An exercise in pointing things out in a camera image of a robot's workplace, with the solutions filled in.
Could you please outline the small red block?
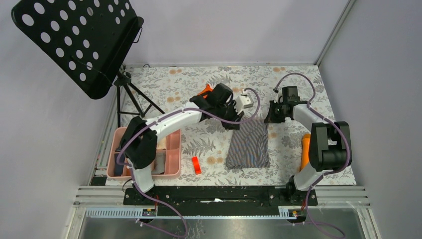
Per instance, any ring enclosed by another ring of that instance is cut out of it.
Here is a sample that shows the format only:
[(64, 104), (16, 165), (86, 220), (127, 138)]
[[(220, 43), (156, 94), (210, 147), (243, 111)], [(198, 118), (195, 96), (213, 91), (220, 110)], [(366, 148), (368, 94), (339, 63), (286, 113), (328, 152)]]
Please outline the small red block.
[(199, 159), (196, 156), (192, 157), (192, 163), (193, 163), (195, 174), (200, 175), (202, 173), (202, 170), (199, 163)]

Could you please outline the cream rolled cloth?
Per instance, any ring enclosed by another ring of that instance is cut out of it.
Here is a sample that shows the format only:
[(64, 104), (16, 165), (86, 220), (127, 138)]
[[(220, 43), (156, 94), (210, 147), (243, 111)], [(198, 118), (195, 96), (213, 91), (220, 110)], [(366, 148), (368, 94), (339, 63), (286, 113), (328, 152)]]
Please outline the cream rolled cloth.
[(164, 138), (157, 142), (156, 150), (166, 150), (167, 149), (167, 138)]

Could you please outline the orange rolled cloth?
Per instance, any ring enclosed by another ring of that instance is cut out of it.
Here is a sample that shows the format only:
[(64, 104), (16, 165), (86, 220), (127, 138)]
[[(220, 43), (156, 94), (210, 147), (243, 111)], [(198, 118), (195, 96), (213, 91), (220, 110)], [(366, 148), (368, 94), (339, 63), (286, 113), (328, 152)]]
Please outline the orange rolled cloth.
[(131, 177), (131, 167), (124, 166), (122, 177)]

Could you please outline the grey rolled cloth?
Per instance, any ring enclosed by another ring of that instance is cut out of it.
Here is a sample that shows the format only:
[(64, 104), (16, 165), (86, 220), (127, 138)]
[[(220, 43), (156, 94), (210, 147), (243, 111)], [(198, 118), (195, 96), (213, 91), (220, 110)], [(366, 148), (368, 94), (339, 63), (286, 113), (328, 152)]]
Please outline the grey rolled cloth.
[(153, 175), (162, 175), (165, 173), (166, 153), (157, 152), (154, 159), (154, 169), (152, 170)]

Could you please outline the blue rolled cloth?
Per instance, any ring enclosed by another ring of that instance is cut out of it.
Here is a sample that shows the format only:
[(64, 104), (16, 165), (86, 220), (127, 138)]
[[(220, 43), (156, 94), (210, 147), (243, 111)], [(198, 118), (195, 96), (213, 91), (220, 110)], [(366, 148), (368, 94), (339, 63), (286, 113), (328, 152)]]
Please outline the blue rolled cloth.
[(118, 153), (114, 154), (114, 170), (113, 175), (114, 177), (121, 177), (123, 175), (123, 171), (125, 167), (117, 163)]

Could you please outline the black perforated music stand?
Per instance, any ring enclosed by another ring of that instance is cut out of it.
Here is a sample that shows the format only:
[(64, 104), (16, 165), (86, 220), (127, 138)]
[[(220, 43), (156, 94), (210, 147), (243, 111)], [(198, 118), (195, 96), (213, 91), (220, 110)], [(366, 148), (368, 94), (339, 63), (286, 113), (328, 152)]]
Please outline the black perforated music stand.
[(89, 98), (101, 99), (113, 86), (134, 89), (120, 67), (144, 19), (129, 1), (21, 0), (11, 18)]

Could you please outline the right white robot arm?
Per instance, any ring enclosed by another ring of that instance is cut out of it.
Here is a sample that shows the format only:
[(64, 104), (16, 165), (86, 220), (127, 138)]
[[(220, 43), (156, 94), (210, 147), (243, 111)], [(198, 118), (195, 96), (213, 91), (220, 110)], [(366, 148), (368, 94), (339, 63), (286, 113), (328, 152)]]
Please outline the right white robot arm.
[(310, 131), (308, 164), (291, 176), (283, 194), (285, 200), (298, 205), (310, 195), (313, 186), (324, 176), (338, 173), (352, 162), (350, 128), (345, 121), (332, 121), (301, 100), (296, 86), (275, 90), (265, 123), (282, 123), (286, 118), (300, 122)]

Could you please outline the orange underwear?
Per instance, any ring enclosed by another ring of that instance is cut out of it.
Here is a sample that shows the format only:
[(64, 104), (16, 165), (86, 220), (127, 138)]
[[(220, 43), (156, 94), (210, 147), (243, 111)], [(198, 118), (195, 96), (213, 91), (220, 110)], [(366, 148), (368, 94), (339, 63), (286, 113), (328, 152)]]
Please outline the orange underwear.
[(201, 96), (206, 99), (212, 91), (213, 87), (210, 84), (206, 84), (205, 88), (200, 93), (198, 93), (198, 96)]

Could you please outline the pink divided storage tray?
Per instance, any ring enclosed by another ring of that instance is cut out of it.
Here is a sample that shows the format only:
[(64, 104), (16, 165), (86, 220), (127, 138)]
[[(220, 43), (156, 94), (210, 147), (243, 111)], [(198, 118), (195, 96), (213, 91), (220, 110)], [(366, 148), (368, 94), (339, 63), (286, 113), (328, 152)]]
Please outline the pink divided storage tray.
[[(110, 155), (107, 164), (106, 175), (108, 178), (124, 181), (128, 180), (130, 177), (114, 177), (114, 154), (118, 153), (116, 150), (120, 147), (120, 141), (126, 131), (126, 127), (119, 127), (115, 130), (114, 136), (112, 139)], [(166, 136), (167, 138), (167, 149), (166, 150), (157, 150), (157, 152), (166, 153), (166, 163), (165, 163), (165, 173), (162, 175), (153, 175), (154, 180), (158, 179), (176, 179), (180, 176), (181, 173), (181, 136), (182, 133), (180, 130), (171, 133)], [(154, 161), (151, 163), (151, 171), (154, 169)]]

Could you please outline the grey striped underwear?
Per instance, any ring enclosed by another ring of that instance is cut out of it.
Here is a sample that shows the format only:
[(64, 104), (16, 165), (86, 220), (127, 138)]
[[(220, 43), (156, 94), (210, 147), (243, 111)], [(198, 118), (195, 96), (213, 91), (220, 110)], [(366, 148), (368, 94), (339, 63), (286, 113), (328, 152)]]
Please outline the grey striped underwear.
[(268, 125), (263, 119), (242, 123), (233, 132), (225, 164), (229, 170), (270, 166)]

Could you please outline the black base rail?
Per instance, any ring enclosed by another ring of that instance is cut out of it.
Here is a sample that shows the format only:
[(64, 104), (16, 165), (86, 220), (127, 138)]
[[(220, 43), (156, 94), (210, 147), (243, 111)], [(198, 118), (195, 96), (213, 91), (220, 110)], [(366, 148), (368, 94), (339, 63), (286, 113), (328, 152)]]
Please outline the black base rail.
[(151, 206), (159, 216), (278, 216), (279, 207), (301, 209), (306, 192), (284, 186), (155, 186), (145, 195), (125, 190), (126, 206)]

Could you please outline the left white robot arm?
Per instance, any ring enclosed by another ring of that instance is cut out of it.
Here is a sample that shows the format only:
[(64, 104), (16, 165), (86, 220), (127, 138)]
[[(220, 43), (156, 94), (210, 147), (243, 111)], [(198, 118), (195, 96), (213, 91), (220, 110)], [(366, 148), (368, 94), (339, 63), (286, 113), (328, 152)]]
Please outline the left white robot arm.
[(137, 190), (135, 198), (144, 205), (154, 200), (151, 164), (160, 140), (186, 126), (209, 118), (221, 121), (226, 129), (237, 129), (244, 109), (253, 105), (246, 93), (234, 97), (223, 83), (193, 96), (182, 107), (151, 119), (133, 118), (120, 141), (117, 164), (126, 166)]

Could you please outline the floral tablecloth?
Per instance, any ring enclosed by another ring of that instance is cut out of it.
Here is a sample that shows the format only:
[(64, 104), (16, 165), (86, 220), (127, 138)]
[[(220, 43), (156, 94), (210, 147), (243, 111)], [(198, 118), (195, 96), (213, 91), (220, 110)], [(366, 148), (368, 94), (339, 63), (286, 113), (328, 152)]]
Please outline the floral tablecloth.
[[(224, 83), (235, 95), (253, 88), (261, 100), (258, 118), (264, 119), (273, 89), (279, 84), (297, 86), (299, 96), (310, 100), (323, 116), (334, 119), (317, 66), (220, 66), (130, 68), (133, 84), (151, 98), (164, 112), (183, 106), (206, 84)], [(226, 167), (231, 131), (214, 119), (193, 124), (181, 133), (181, 173), (176, 179), (158, 179), (156, 185), (284, 185), (300, 167), (302, 137), (308, 131), (300, 123), (287, 120), (268, 128), (267, 168), (231, 169)], [(202, 173), (196, 175), (192, 157), (197, 157)]]

